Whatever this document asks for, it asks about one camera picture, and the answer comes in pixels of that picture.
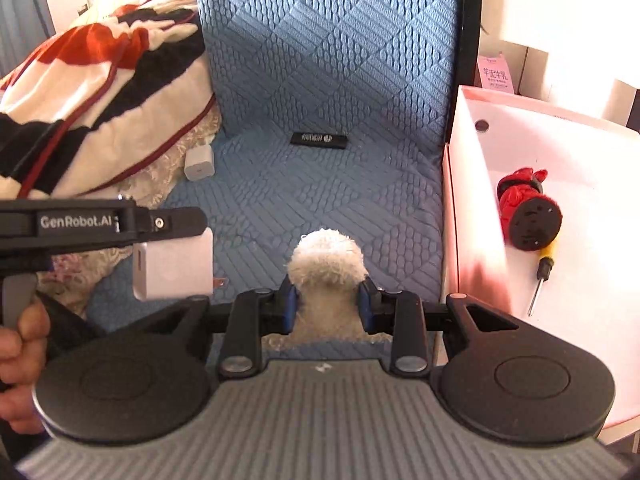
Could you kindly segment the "person's left hand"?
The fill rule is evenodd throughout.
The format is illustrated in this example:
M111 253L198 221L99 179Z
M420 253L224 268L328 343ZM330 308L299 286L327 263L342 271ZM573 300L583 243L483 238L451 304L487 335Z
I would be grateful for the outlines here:
M9 387L1 393L1 419L17 434L40 434L32 388L46 366L50 318L39 299L22 312L15 330L1 329L1 381Z

